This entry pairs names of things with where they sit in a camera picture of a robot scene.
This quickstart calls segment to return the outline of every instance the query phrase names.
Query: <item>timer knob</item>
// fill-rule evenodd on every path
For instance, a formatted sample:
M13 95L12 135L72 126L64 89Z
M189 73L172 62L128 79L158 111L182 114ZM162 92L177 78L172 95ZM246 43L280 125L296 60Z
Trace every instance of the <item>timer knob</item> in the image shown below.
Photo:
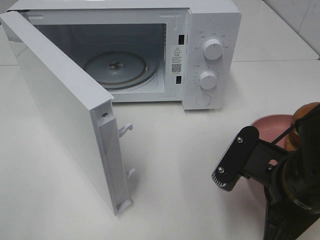
M218 82L217 75L212 71L205 71L199 76L200 87L205 90L213 89Z
M212 38L203 44L203 54L208 60L216 60L222 55L223 48L223 43L219 39Z

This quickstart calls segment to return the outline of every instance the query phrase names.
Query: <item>microwave door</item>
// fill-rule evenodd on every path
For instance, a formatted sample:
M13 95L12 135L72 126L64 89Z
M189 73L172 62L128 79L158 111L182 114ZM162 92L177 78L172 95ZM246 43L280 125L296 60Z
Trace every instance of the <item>microwave door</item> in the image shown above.
M132 201L113 96L18 12L1 14L0 19L44 120L118 214Z

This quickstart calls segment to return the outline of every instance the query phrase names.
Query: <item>warning label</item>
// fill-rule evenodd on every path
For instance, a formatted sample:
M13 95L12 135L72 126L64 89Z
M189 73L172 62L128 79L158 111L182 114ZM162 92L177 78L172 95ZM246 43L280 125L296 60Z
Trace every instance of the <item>warning label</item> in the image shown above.
M171 46L171 73L178 75L183 71L185 46Z

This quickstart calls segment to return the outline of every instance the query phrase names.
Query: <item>microwave oven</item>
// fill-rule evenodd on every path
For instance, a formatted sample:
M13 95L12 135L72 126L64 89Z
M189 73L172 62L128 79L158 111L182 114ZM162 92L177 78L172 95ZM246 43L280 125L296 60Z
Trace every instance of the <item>microwave oven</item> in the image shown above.
M231 0L19 0L0 19L44 119L117 214L132 126L112 102L220 108L241 14Z

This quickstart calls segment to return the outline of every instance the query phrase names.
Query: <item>screw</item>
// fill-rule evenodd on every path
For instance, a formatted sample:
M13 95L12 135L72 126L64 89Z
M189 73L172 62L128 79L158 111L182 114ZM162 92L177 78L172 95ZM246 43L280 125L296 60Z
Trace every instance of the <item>screw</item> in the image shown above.
M223 174L224 172L225 169L222 166L218 167L218 173Z
M124 64L121 62L118 62L118 61L114 61L114 62L109 63L110 69L119 69L119 68L122 68L123 66L124 66Z
M237 141L238 143L240 143L240 144L242 144L242 143L244 142L243 138L240 137L240 136L238 136L238 137L236 138L236 141Z

